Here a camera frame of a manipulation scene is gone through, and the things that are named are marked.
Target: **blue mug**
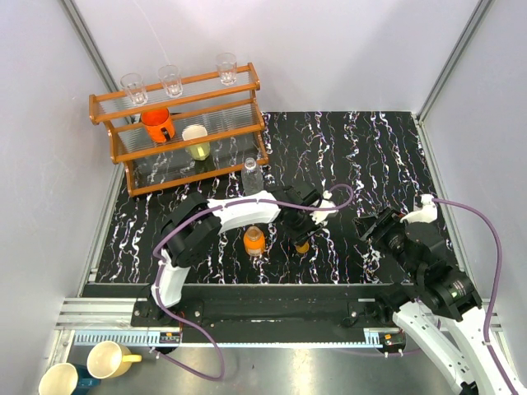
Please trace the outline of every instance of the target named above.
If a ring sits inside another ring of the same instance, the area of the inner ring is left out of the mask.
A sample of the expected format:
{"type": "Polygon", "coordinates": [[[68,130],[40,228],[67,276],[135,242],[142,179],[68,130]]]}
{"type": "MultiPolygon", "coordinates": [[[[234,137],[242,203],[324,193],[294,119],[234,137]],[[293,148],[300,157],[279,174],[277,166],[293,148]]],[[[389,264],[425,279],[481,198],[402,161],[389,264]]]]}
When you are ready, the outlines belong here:
{"type": "Polygon", "coordinates": [[[39,384],[40,395],[86,395],[100,384],[86,366],[57,364],[49,368],[39,384]]]}

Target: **orange mug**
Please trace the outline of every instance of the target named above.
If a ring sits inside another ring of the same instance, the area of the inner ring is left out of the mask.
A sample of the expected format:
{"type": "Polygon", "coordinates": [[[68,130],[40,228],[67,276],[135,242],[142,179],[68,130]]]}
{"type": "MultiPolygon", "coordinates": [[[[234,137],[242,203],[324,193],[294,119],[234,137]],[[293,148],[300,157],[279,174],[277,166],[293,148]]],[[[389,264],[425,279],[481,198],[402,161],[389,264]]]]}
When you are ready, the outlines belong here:
{"type": "Polygon", "coordinates": [[[145,111],[141,114],[141,122],[154,142],[168,142],[175,135],[168,109],[145,111]]]}

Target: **yellow mug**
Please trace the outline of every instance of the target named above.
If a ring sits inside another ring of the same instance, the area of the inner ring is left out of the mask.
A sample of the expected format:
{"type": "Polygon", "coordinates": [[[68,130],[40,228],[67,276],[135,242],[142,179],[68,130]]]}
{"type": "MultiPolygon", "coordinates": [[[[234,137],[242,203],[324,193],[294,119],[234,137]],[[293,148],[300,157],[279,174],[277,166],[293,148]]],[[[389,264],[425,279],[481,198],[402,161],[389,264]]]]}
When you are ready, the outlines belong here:
{"type": "Polygon", "coordinates": [[[140,355],[116,342],[101,342],[90,351],[86,366],[96,379],[109,379],[125,374],[133,362],[141,362],[140,355]]]}
{"type": "MultiPolygon", "coordinates": [[[[207,129],[203,125],[187,126],[181,133],[183,140],[188,141],[194,138],[207,136],[207,129]]],[[[211,153],[211,145],[208,142],[187,146],[187,152],[194,160],[206,160],[211,153]]]]}

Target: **small orange jar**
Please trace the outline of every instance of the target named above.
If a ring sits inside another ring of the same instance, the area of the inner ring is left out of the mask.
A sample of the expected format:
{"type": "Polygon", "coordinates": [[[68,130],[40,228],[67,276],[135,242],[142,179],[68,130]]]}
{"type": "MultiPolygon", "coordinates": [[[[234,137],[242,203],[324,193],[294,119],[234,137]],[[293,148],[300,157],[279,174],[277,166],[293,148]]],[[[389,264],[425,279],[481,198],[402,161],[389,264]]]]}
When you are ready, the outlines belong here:
{"type": "Polygon", "coordinates": [[[245,251],[251,257],[258,257],[265,251],[264,233],[256,226],[251,226],[244,235],[245,251]]]}

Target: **metal floor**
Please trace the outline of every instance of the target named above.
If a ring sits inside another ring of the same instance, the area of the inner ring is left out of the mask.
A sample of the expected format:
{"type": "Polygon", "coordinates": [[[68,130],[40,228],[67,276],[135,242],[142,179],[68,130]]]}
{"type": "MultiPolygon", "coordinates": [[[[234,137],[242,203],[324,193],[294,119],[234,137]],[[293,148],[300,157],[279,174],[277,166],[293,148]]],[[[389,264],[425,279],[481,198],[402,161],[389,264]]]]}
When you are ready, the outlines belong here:
{"type": "MultiPolygon", "coordinates": [[[[73,347],[69,361],[85,364],[90,349],[89,346],[73,347]]],[[[165,360],[156,360],[144,349],[133,351],[143,354],[143,362],[133,365],[121,377],[103,380],[90,395],[452,393],[439,370],[424,354],[386,360],[350,355],[345,350],[224,349],[226,379],[214,383],[194,377],[165,360]]],[[[171,356],[205,373],[217,373],[213,349],[184,348],[171,356]]]]}

